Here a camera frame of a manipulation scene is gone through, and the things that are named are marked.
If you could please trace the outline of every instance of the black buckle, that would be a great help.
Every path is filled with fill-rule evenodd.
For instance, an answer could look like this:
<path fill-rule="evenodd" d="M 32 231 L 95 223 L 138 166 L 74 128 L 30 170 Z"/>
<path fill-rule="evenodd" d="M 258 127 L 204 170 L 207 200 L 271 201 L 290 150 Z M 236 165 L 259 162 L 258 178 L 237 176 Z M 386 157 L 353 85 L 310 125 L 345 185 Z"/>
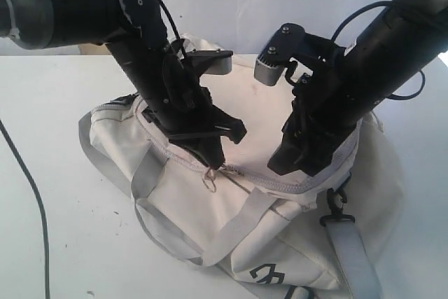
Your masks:
<path fill-rule="evenodd" d="M 327 226 L 327 221 L 352 221 L 353 223 L 356 222 L 355 217 L 352 215 L 344 214 L 344 204 L 348 202 L 347 193 L 345 193 L 345 186 L 350 182 L 351 174 L 349 178 L 339 187 L 337 191 L 334 191 L 333 189 L 327 190 L 327 203 L 328 207 L 331 210 L 331 215 L 323 216 L 321 217 L 319 223 L 323 226 Z M 339 207 L 336 204 L 336 197 L 340 197 L 340 202 L 342 203 L 342 206 Z"/>

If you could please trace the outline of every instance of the table surface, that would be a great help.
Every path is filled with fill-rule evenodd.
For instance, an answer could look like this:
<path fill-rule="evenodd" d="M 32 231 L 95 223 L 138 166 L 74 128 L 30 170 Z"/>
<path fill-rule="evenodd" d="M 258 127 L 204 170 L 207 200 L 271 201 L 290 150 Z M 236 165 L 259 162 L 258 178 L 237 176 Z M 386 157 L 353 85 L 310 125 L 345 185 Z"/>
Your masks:
<path fill-rule="evenodd" d="M 221 272 L 193 272 L 154 246 L 132 202 L 83 155 L 79 118 L 134 90 L 111 57 L 0 57 L 0 63 L 0 118 L 48 214 L 54 298 L 254 298 Z M 404 213 L 377 265 L 386 298 L 446 297 L 448 68 L 436 60 L 425 70 L 422 96 L 377 109 L 407 179 Z M 0 186 L 0 298 L 43 298 L 39 210 L 4 141 Z"/>

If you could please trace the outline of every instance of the printed logo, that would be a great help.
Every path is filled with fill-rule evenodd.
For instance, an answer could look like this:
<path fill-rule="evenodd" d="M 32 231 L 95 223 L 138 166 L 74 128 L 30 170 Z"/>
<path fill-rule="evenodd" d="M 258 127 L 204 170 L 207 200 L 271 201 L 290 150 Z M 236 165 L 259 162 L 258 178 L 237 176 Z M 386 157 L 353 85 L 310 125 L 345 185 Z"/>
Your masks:
<path fill-rule="evenodd" d="M 253 269 L 251 271 L 251 276 L 254 279 L 257 279 L 261 277 L 259 274 L 262 273 L 261 271 L 268 270 L 267 276 L 263 277 L 262 279 L 257 281 L 257 284 L 272 284 L 272 281 L 276 279 L 276 282 L 274 284 L 282 284 L 285 280 L 285 274 L 280 272 L 275 272 L 275 267 L 277 264 L 264 264 L 260 267 L 257 267 L 256 269 Z"/>

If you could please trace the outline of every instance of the zipper track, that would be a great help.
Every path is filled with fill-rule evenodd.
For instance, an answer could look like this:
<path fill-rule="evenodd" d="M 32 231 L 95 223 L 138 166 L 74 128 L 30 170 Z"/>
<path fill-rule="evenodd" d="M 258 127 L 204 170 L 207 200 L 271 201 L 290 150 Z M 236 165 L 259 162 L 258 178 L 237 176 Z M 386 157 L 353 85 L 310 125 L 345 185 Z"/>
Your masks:
<path fill-rule="evenodd" d="M 165 157 L 166 159 L 171 159 L 177 162 L 180 165 L 183 165 L 184 167 L 188 168 L 189 170 L 204 174 L 208 169 L 203 166 L 197 166 L 195 164 L 192 164 L 191 162 L 188 162 L 187 160 L 179 157 L 178 155 L 172 153 L 171 151 L 167 150 L 162 144 L 159 143 L 157 139 L 148 131 L 144 123 L 141 121 L 139 114 L 137 113 L 138 108 L 144 103 L 143 98 L 138 96 L 135 99 L 135 102 L 133 103 L 133 112 L 136 116 L 136 119 L 139 121 L 140 126 L 146 131 L 146 134 L 148 135 L 149 140 L 154 145 L 155 150 L 160 154 L 162 157 Z M 289 194 L 303 194 L 306 193 L 308 190 L 311 190 L 319 185 L 321 185 L 323 182 L 325 182 L 327 179 L 329 179 L 341 166 L 342 164 L 353 154 L 353 152 L 356 149 L 356 145 L 358 143 L 359 139 L 359 128 L 361 126 L 361 122 L 359 122 L 358 127 L 356 131 L 346 140 L 345 145 L 339 152 L 335 154 L 333 157 L 333 161 L 330 166 L 326 167 L 321 173 L 317 174 L 314 177 L 308 177 L 305 179 L 302 183 L 298 185 L 290 184 L 290 183 L 282 183 L 278 181 L 274 181 L 271 179 L 268 179 L 264 176 L 258 175 L 254 172 L 250 172 L 243 167 L 238 167 L 234 165 L 224 165 L 223 169 L 225 172 L 229 173 L 237 173 L 240 175 L 243 175 L 246 177 L 249 181 L 252 181 L 256 184 L 258 184 L 260 187 L 264 187 L 269 190 L 281 192 L 281 193 L 289 193 Z"/>

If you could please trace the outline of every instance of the white bag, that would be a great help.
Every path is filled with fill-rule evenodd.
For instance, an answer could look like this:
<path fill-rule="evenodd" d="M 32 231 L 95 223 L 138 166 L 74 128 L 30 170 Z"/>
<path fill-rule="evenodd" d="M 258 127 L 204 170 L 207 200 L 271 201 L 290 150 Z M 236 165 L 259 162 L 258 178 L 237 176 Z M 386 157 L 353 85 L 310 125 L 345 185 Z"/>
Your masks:
<path fill-rule="evenodd" d="M 190 40 L 190 48 L 215 48 Z M 87 114 L 80 121 L 83 150 L 134 198 L 146 234 L 194 268 L 218 265 L 259 298 L 308 298 L 309 293 L 315 298 L 380 298 L 369 260 L 379 257 L 402 199 L 400 164 L 380 122 L 365 118 L 336 151 L 331 166 L 315 177 L 303 172 L 277 176 L 267 161 L 291 113 L 291 86 L 282 80 L 266 87 L 241 61 L 234 58 L 227 76 L 201 79 L 214 104 L 242 119 L 248 130 L 238 146 L 223 139 L 226 165 L 221 171 L 208 170 L 169 144 L 141 115 L 146 103 L 138 95 Z M 326 230 L 319 219 L 330 211 L 325 193 L 319 193 L 338 189 L 349 172 L 344 211 L 356 217 L 356 225 L 328 221 Z"/>

